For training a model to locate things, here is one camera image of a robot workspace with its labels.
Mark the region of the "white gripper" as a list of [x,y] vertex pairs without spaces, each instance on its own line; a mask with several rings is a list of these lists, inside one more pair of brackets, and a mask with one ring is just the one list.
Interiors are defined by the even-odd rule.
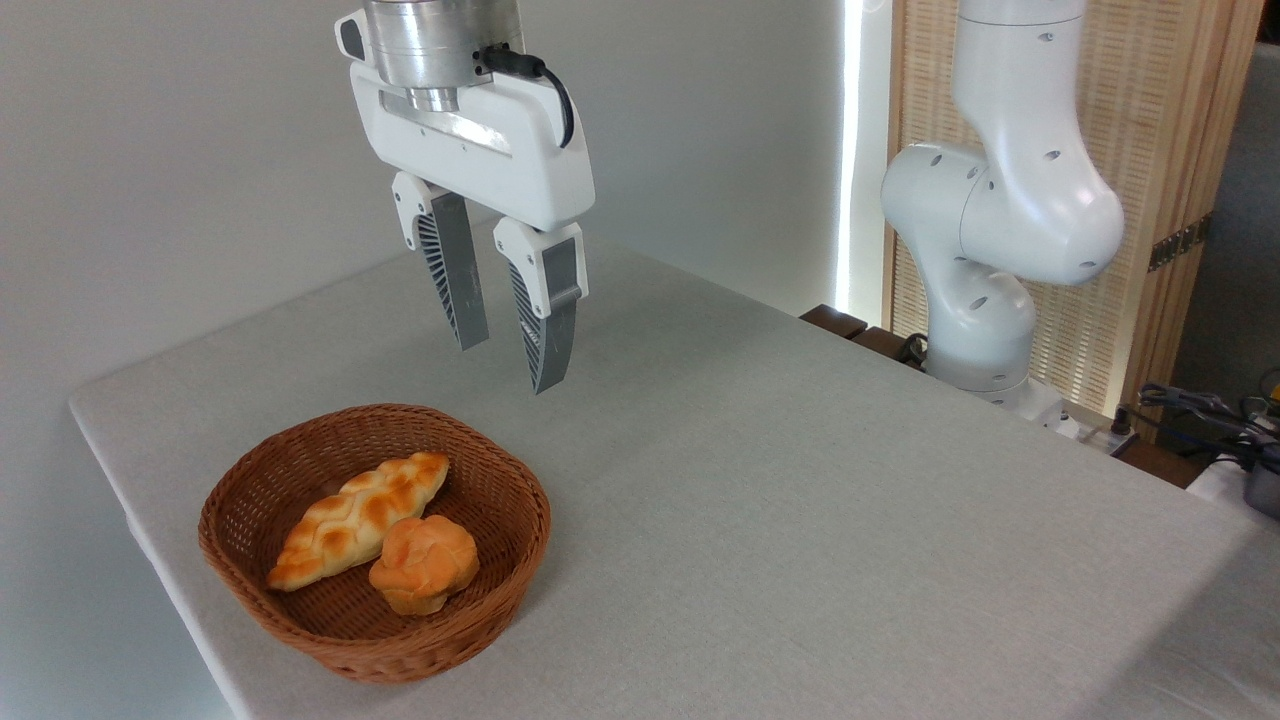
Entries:
[[588,296],[582,229],[571,222],[596,195],[584,132],[559,146],[559,95],[541,81],[498,74],[460,88],[454,111],[420,111],[366,63],[352,63],[349,79],[374,152],[399,170],[390,187],[401,234],[424,256],[460,347],[489,338],[470,199],[512,217],[497,223],[494,238],[508,261],[532,392],[561,383],[577,302]]

